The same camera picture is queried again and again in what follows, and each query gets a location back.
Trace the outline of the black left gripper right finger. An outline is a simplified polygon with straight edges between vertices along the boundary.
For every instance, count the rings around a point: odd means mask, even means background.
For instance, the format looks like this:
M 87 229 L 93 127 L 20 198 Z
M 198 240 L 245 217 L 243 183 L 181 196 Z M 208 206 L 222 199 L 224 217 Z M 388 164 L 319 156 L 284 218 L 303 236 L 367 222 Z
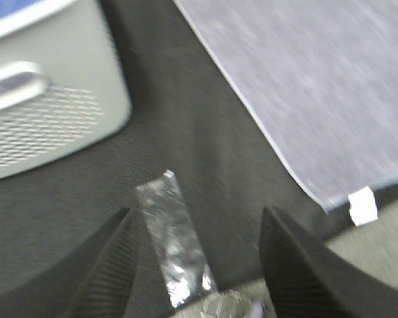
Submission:
M 398 289 L 339 257 L 277 207 L 263 210 L 259 257 L 277 317 L 398 317 Z

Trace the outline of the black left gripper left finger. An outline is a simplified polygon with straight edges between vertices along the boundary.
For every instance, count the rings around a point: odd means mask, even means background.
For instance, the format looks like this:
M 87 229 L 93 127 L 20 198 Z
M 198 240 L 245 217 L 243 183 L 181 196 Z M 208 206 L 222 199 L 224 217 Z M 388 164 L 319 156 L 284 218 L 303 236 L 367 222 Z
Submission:
M 122 208 L 49 270 L 0 295 L 0 317 L 122 317 L 138 257 L 137 220 Z

